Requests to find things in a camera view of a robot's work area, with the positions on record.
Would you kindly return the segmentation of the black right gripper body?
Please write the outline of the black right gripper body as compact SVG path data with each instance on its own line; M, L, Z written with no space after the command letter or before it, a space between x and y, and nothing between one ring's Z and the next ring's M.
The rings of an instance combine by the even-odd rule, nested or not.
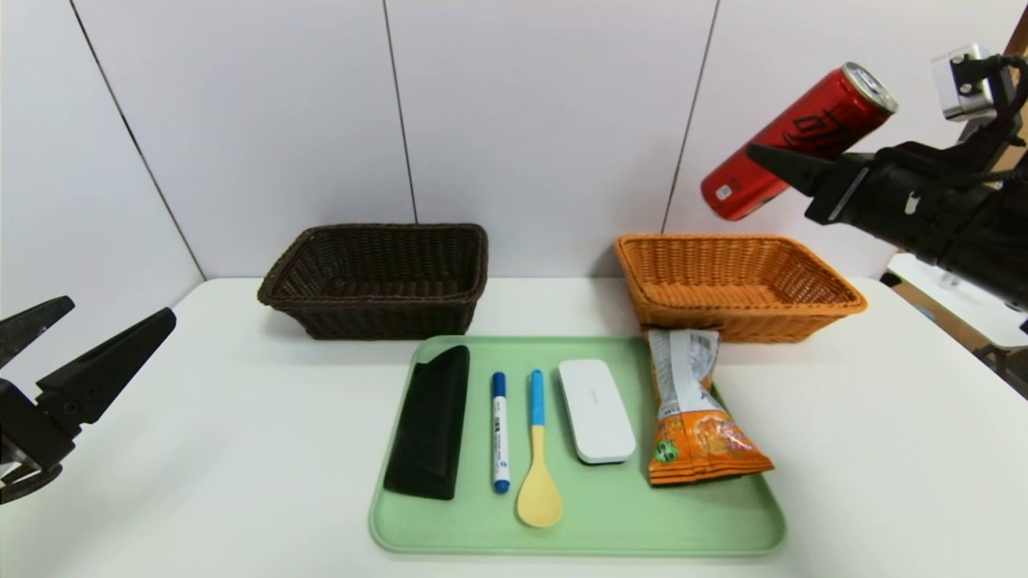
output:
M939 165L913 153L846 153L815 180L806 216L850 226L937 264L953 248L953 224L925 187Z

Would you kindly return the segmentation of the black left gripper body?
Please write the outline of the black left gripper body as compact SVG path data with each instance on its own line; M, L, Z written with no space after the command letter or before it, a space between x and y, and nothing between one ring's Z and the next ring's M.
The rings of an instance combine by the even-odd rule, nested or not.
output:
M63 410L52 417L47 404L37 404L5 378L1 380L1 421L3 462L48 472L75 447L75 432L67 427Z

